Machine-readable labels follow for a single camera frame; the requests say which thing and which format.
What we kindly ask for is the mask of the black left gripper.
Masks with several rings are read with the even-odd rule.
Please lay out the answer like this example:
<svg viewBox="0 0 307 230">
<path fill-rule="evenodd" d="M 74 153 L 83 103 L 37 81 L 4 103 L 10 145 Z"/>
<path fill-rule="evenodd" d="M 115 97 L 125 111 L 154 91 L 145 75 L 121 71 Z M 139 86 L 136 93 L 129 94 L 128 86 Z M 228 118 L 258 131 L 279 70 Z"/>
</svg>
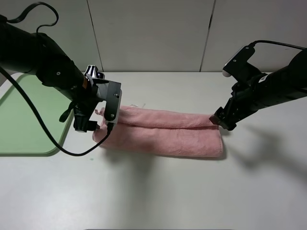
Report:
<svg viewBox="0 0 307 230">
<path fill-rule="evenodd" d="M 75 131 L 97 129 L 90 120 L 98 102 L 106 99 L 98 85 L 89 80 L 105 79 L 96 65 L 88 65 L 83 74 L 57 43 L 44 33 L 29 33 L 0 17 L 0 65 L 35 75 L 44 86 L 53 87 L 77 105 L 73 109 Z"/>
</svg>

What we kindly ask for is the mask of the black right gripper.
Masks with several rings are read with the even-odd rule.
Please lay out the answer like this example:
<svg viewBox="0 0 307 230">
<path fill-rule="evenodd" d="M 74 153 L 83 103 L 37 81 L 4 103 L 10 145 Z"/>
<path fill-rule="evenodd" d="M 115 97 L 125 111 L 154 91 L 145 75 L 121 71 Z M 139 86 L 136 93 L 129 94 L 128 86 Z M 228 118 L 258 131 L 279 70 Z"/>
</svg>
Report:
<svg viewBox="0 0 307 230">
<path fill-rule="evenodd" d="M 225 108 L 218 108 L 209 118 L 214 125 L 232 131 L 236 123 L 260 109 L 306 97 L 307 50 L 300 51 L 287 65 L 270 74 L 250 75 L 237 81 Z"/>
</svg>

